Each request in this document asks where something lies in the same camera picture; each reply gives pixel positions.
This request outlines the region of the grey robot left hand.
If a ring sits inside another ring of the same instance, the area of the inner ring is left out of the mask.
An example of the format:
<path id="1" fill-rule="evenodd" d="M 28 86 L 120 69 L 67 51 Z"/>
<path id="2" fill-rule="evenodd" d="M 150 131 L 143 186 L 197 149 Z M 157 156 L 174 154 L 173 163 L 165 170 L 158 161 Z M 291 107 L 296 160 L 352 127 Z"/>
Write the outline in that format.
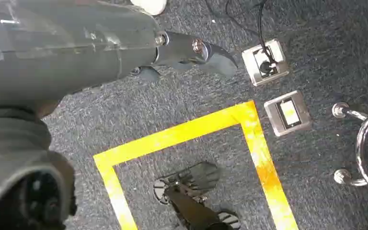
<path id="1" fill-rule="evenodd" d="M 223 48 L 165 31 L 136 6 L 0 0 L 0 230 L 63 230 L 76 213 L 74 169 L 50 150 L 42 118 L 69 94 L 157 65 L 237 69 Z"/>

